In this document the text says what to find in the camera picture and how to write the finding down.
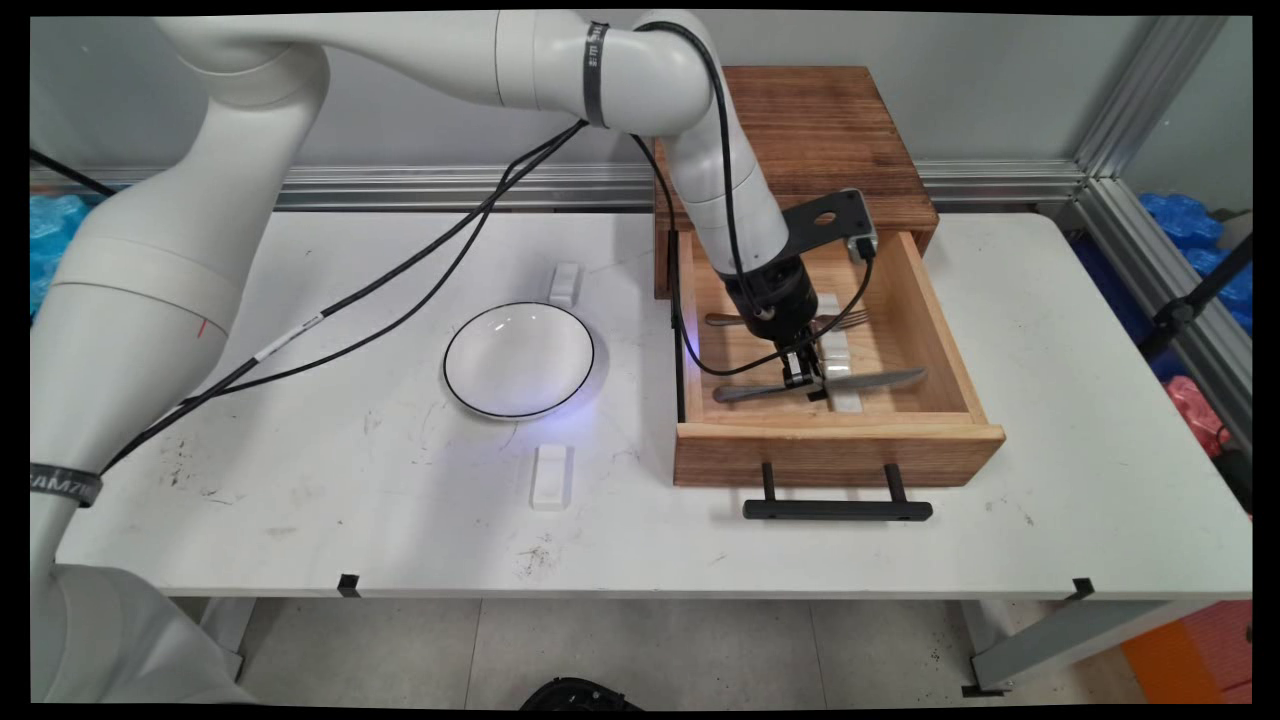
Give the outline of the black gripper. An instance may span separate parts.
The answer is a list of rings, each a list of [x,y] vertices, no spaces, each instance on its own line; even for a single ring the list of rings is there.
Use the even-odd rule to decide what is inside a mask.
[[[758,338],[777,348],[788,348],[812,338],[818,297],[803,260],[786,258],[744,274],[741,286],[735,274],[723,274],[726,292],[744,325]],[[809,402],[826,401],[826,370],[815,340],[797,345],[782,356],[783,384],[803,388]]]

